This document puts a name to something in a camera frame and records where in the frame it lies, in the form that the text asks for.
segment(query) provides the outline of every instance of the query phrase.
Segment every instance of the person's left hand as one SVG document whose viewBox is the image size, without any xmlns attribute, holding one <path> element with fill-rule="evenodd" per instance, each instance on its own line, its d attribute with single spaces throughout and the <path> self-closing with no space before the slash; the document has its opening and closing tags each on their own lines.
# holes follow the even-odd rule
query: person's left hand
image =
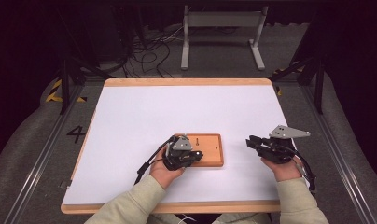
<svg viewBox="0 0 377 224">
<path fill-rule="evenodd" d="M 302 167 L 302 164 L 300 159 L 296 156 L 290 162 L 283 164 L 275 164 L 271 161 L 267 161 L 262 157 L 261 160 L 273 171 L 273 174 L 275 175 L 275 179 L 277 182 L 302 177 L 302 174 L 296 166 L 296 164 L 298 164 Z"/>
<path fill-rule="evenodd" d="M 163 189 L 167 189 L 168 186 L 178 177 L 180 177 L 185 171 L 184 168 L 180 168 L 175 171 L 170 171 L 165 167 L 162 161 L 162 153 L 165 153 L 166 147 L 157 153 L 150 168 L 150 175 L 153 176 Z"/>
</svg>

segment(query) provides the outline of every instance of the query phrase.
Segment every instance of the beige sleeve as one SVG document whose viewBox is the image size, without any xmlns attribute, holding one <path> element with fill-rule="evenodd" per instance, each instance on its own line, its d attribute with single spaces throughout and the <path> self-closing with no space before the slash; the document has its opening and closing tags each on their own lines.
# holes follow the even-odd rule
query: beige sleeve
<svg viewBox="0 0 377 224">
<path fill-rule="evenodd" d="M 86 223 L 147 223 L 149 214 L 164 196 L 162 186 L 147 175 L 130 191 L 104 204 Z"/>
<path fill-rule="evenodd" d="M 281 224 L 328 223 L 304 178 L 278 182 L 277 188 L 281 200 Z"/>
</svg>

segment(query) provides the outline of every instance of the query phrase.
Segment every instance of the small wooden tray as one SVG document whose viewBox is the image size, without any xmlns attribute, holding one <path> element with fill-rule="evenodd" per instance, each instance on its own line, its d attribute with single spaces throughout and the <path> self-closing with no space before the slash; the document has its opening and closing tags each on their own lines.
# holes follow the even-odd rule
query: small wooden tray
<svg viewBox="0 0 377 224">
<path fill-rule="evenodd" d="M 201 151 L 200 161 L 192 163 L 191 167 L 220 167 L 224 164 L 221 136 L 218 133 L 187 133 L 193 151 Z"/>
</svg>

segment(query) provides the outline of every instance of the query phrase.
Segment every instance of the table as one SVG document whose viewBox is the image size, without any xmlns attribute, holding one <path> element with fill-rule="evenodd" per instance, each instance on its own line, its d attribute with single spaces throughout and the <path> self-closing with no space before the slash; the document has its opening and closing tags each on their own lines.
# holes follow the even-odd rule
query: table
<svg viewBox="0 0 377 224">
<path fill-rule="evenodd" d="M 250 134 L 268 137 L 279 124 L 286 120 L 266 78 L 108 79 L 62 211 L 96 212 L 132 187 L 164 138 L 184 132 L 219 133 L 224 166 L 188 168 L 153 213 L 279 211 L 272 172 L 245 145 Z"/>
</svg>

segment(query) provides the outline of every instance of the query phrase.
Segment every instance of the printed number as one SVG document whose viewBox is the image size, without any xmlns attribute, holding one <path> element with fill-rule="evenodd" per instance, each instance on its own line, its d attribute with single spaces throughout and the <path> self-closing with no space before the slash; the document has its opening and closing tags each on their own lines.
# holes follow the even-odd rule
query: printed number
<svg viewBox="0 0 377 224">
<path fill-rule="evenodd" d="M 81 136 L 81 135 L 86 135 L 86 133 L 82 133 L 81 130 L 83 130 L 83 127 L 81 126 L 77 126 L 74 130 L 70 131 L 69 133 L 67 133 L 66 135 L 75 135 L 76 136 L 76 140 L 75 140 L 75 143 L 78 142 L 78 138 Z"/>
</svg>

